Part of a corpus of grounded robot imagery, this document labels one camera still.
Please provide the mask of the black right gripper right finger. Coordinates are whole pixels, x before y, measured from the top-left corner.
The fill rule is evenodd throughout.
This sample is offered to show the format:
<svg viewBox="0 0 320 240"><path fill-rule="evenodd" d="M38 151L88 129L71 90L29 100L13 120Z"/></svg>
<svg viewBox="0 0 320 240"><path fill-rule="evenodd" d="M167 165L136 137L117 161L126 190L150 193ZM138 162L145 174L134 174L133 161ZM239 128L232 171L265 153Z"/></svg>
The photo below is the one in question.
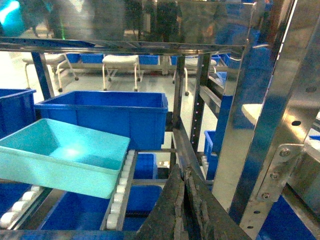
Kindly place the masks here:
<svg viewBox="0 0 320 240"><path fill-rule="evenodd" d="M231 219L191 166L184 170L184 183L201 240L250 239Z"/></svg>

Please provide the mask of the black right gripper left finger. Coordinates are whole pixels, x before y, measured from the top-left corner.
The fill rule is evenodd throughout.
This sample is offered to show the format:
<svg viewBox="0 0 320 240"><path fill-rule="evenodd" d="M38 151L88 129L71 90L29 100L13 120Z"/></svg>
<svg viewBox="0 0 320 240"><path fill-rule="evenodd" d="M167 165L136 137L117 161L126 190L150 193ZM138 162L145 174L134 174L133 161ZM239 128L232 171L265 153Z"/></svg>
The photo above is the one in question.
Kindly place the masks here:
<svg viewBox="0 0 320 240"><path fill-rule="evenodd" d="M181 240L183 238L183 206L185 182L181 169L175 164L142 226L136 232L136 240Z"/></svg>

